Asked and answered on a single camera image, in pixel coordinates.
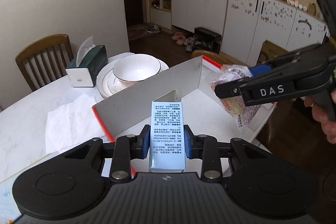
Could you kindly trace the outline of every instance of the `stack of plates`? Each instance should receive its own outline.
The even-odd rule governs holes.
[[[104,68],[101,69],[101,71],[99,72],[98,76],[97,76],[97,81],[96,81],[96,85],[98,88],[98,91],[100,93],[100,95],[103,98],[107,98],[110,97],[111,95],[131,86],[134,85],[135,83],[137,83],[138,81],[134,81],[134,82],[128,82],[128,81],[124,81],[121,80],[119,78],[117,78],[114,73],[113,73],[113,68],[115,66],[115,64],[120,61],[123,58],[119,58],[116,59],[110,63],[108,63]],[[159,60],[161,64],[161,69],[159,70],[159,72],[167,70],[169,67],[167,66],[166,63],[164,63],[163,61]]]

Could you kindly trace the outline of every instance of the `wooden chair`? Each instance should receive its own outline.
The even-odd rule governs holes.
[[[68,35],[54,34],[25,47],[15,61],[29,87],[35,91],[65,76],[65,68],[73,57]]]
[[[247,66],[243,62],[233,58],[232,56],[229,56],[228,54],[225,54],[223,52],[220,52],[219,54],[210,52],[210,51],[204,51],[204,50],[194,50],[191,54],[191,57],[197,57],[200,55],[204,55],[206,57],[209,57],[213,61],[217,62],[220,65],[228,64],[228,65],[243,65]],[[270,148],[272,144],[275,141],[276,138],[276,131],[274,130],[274,122],[273,122],[273,114],[270,115],[268,118],[267,123],[264,125],[264,127],[261,129],[260,133],[258,134],[258,141],[261,142],[266,148]]]

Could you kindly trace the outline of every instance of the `white wall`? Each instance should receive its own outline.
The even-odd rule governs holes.
[[[129,51],[124,0],[0,0],[0,106],[31,92],[15,56],[55,33],[70,37],[74,54],[87,37],[105,44],[108,56]]]

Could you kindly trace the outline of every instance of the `cabinet door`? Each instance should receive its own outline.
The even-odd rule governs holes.
[[[205,0],[203,27],[223,34],[227,0]]]
[[[221,51],[246,63],[261,0],[229,0]]]
[[[194,32],[196,27],[202,27],[204,18],[205,0],[188,0],[187,27],[189,32]]]
[[[247,64],[257,63],[261,47],[268,40],[285,49],[294,23],[296,8],[276,0],[261,0],[260,13]]]
[[[322,43],[326,32],[328,32],[326,24],[298,10],[286,50],[290,52],[311,44]]]
[[[187,3],[188,0],[171,0],[171,24],[186,29],[187,28]]]

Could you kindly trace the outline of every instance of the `dining table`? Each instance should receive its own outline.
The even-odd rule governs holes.
[[[131,55],[125,52],[108,58],[108,62]],[[20,212],[12,196],[15,179],[25,170],[51,159],[67,149],[46,154],[45,133],[48,112],[61,105],[74,102],[83,93],[94,97],[96,102],[103,100],[97,87],[74,88],[68,76],[59,78],[44,87],[32,92],[0,113],[0,224],[7,224],[20,216]],[[103,131],[104,142],[107,138]],[[252,143],[266,149],[257,140]],[[105,167],[102,176],[108,176]]]

